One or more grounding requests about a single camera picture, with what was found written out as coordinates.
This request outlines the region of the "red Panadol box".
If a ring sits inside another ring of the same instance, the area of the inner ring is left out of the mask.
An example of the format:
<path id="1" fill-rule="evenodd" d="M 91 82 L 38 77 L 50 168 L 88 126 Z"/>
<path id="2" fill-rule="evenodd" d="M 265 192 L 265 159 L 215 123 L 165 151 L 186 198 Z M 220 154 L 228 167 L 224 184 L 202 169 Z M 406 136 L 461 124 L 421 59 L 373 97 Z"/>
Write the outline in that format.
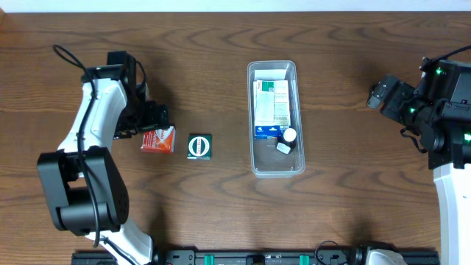
<path id="1" fill-rule="evenodd" d="M 174 126 L 170 126 L 167 129 L 145 132 L 141 151 L 149 153 L 173 153 L 175 134 Z"/>

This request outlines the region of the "green round-logo box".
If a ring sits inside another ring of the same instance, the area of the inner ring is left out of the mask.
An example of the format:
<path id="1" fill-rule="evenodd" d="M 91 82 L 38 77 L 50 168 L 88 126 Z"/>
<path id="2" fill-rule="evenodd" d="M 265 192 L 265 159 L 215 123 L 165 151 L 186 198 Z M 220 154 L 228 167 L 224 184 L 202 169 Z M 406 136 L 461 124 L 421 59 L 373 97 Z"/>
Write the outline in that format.
<path id="1" fill-rule="evenodd" d="M 212 155 L 212 136 L 211 135 L 190 135 L 188 137 L 189 160 L 210 160 Z"/>

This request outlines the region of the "blue Kool Fever box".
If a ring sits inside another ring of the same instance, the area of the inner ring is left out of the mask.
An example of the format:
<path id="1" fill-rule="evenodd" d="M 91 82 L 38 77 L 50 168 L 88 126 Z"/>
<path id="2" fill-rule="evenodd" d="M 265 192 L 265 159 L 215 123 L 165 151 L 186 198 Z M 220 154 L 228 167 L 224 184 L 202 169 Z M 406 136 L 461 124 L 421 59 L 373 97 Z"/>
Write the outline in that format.
<path id="1" fill-rule="evenodd" d="M 268 126 L 255 124 L 255 139 L 276 138 L 291 126 L 289 89 L 287 80 L 273 80 L 275 82 L 275 116 Z"/>

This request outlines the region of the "white green medicine box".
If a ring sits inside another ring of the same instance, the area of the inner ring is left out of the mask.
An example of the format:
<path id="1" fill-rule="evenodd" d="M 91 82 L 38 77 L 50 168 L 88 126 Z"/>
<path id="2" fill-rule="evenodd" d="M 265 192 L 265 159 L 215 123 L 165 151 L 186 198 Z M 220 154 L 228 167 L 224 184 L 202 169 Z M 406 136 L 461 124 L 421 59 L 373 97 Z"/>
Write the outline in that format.
<path id="1" fill-rule="evenodd" d="M 275 116 L 275 82 L 258 80 L 253 82 L 255 124 L 268 126 Z"/>

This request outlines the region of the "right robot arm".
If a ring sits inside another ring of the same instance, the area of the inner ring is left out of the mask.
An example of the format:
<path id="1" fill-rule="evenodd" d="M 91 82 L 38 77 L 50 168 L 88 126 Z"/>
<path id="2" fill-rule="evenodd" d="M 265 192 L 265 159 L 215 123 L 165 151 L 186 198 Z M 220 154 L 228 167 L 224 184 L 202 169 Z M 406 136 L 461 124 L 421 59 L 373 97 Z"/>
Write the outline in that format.
<path id="1" fill-rule="evenodd" d="M 423 58 L 417 86 L 386 75 L 367 106 L 402 125 L 422 154 L 439 198 L 441 262 L 470 263 L 470 64 Z"/>

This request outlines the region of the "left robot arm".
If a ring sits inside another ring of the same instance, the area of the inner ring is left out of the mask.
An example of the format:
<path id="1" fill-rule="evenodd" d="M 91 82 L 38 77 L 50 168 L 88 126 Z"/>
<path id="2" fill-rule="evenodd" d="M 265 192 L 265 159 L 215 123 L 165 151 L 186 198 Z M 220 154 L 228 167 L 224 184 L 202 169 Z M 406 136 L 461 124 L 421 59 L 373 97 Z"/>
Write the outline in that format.
<path id="1" fill-rule="evenodd" d="M 55 152 L 40 154 L 38 173 L 54 226 L 102 245 L 118 264 L 161 264 L 150 235 L 130 217 L 128 190 L 111 149 L 116 139 L 170 126 L 166 106 L 135 81 L 140 62 L 86 69 L 82 102 Z"/>

